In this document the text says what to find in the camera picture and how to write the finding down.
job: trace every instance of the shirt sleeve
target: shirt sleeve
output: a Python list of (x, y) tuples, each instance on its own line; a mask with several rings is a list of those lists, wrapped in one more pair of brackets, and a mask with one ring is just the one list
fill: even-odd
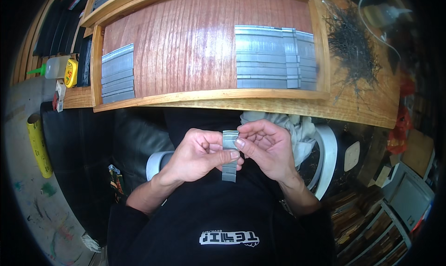
[(313, 253), (314, 265), (334, 265), (336, 260), (335, 236), (330, 211), (321, 208), (314, 213), (299, 218), (301, 227), (307, 234), (308, 251)]
[(110, 209), (107, 254), (110, 266), (125, 265), (128, 248), (147, 225), (148, 217), (132, 207), (116, 204)]

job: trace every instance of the black thin shavings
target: black thin shavings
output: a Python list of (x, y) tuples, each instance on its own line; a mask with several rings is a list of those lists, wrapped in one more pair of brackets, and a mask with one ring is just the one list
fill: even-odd
[(353, 85), (357, 100), (361, 99), (368, 107), (360, 95), (358, 82), (363, 80), (368, 83), (371, 89), (367, 90), (374, 90), (374, 86), (378, 84), (376, 76), (382, 66), (372, 48), (373, 36), (363, 25), (357, 7), (350, 4), (347, 9), (341, 9), (332, 3), (328, 4), (329, 17), (324, 18), (329, 27), (328, 46), (331, 54), (341, 61), (340, 68), (348, 69), (347, 77), (333, 104), (345, 87)]

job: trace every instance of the yellow plastic wrap roll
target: yellow plastic wrap roll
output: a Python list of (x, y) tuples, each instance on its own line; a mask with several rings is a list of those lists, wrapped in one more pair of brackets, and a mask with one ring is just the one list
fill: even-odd
[(31, 147), (33, 148), (34, 156), (36, 157), (40, 172), (44, 178), (50, 178), (51, 175), (53, 175), (53, 169), (49, 163), (45, 141), (43, 140), (40, 115), (31, 115), (26, 123), (28, 127), (28, 135), (30, 136)]

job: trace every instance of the white cable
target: white cable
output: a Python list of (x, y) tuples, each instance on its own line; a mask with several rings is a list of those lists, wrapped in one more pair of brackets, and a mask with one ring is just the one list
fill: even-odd
[(361, 20), (363, 21), (365, 27), (367, 27), (367, 30), (368, 30), (368, 31), (369, 31), (369, 32), (370, 32), (370, 33), (371, 33), (371, 34), (372, 34), (378, 41), (382, 42), (383, 44), (385, 44), (385, 45), (387, 45), (388, 47), (390, 47), (391, 49), (393, 49), (393, 50), (398, 54), (398, 57), (400, 58), (400, 61), (401, 61), (401, 56), (400, 56), (400, 54), (398, 53), (398, 51), (396, 50), (396, 48), (394, 48), (393, 46), (389, 45), (388, 43), (386, 43), (386, 42), (383, 41), (382, 39), (378, 38), (378, 36), (375, 35), (375, 34), (370, 30), (370, 28), (367, 26), (367, 24), (366, 24), (365, 21), (364, 21), (364, 18), (362, 17), (362, 14), (361, 14), (361, 3), (362, 3), (362, 0), (360, 0), (360, 2), (359, 2), (359, 4), (358, 4), (358, 12), (360, 13)]

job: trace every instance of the green bottle cap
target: green bottle cap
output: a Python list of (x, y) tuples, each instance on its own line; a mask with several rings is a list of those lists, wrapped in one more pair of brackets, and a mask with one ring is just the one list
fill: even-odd
[(26, 74), (40, 74), (45, 75), (46, 64), (42, 64), (42, 67), (27, 72)]

